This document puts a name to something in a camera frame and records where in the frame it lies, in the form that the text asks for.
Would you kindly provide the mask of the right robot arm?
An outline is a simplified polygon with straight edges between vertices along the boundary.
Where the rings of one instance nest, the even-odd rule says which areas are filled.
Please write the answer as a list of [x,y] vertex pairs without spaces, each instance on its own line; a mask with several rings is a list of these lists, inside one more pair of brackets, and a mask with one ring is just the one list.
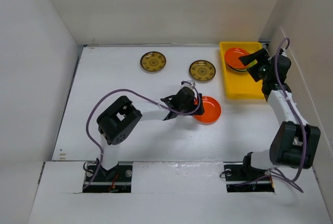
[[311,168],[321,131],[301,116],[292,99],[291,89],[285,82],[291,60],[282,49],[275,57],[269,57],[268,52],[261,49],[239,60],[254,81],[262,81],[264,98],[280,125],[269,150],[250,152],[244,157],[240,166],[242,176],[253,179],[259,172],[282,166],[299,170]]

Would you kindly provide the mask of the orange plate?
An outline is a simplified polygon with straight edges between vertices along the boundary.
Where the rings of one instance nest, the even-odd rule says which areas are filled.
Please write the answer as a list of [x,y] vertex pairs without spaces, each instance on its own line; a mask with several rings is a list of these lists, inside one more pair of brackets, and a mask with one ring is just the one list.
[[246,50],[239,48],[239,47],[233,47],[229,48],[224,55],[225,62],[234,69],[237,70],[245,70],[246,66],[242,64],[242,62],[239,60],[239,57],[247,56],[250,53]]
[[203,125],[214,124],[222,113],[219,102],[210,96],[203,96],[202,105],[204,109],[203,115],[194,115],[193,118]]

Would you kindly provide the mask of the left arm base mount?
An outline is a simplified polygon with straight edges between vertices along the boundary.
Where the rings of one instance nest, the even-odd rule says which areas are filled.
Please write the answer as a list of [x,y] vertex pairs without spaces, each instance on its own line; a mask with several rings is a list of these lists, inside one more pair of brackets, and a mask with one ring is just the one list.
[[86,161],[83,193],[131,193],[133,163],[120,162],[111,170],[100,167],[93,179],[99,160]]

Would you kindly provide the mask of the black plate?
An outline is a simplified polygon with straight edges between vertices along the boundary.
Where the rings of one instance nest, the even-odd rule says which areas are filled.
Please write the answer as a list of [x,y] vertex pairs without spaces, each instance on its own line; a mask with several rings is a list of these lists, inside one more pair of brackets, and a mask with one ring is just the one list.
[[246,69],[236,69],[236,68],[234,68],[234,67],[232,67],[230,65],[228,65],[228,67],[229,67],[230,70],[232,70],[234,72],[237,72],[237,73],[246,73],[247,72]]

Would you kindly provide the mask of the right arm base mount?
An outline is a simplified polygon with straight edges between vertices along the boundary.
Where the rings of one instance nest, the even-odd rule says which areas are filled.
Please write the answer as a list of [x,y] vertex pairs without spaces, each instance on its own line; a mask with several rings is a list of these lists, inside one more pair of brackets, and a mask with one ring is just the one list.
[[267,170],[251,166],[251,152],[243,158],[242,162],[226,162],[223,166],[224,170],[220,173],[220,178],[226,182],[227,193],[275,192],[271,177],[255,181],[265,176]]

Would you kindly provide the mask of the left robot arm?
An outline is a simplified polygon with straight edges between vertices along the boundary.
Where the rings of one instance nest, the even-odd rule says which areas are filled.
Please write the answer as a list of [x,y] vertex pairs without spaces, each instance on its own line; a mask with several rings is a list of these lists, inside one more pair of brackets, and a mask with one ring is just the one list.
[[130,136],[139,121],[167,121],[177,116],[201,116],[203,113],[203,96],[189,85],[156,104],[146,101],[134,105],[127,96],[120,96],[97,117],[98,131],[105,139],[99,176],[107,181],[115,177],[119,163],[117,146]]

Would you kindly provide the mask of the green plate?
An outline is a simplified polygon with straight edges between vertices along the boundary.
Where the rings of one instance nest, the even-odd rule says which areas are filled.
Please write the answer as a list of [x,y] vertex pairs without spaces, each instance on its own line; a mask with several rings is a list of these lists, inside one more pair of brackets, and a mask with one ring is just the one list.
[[255,61],[251,62],[249,65],[245,66],[245,67],[242,68],[242,69],[248,69],[248,68],[254,66],[256,63],[257,63],[257,61],[255,60]]

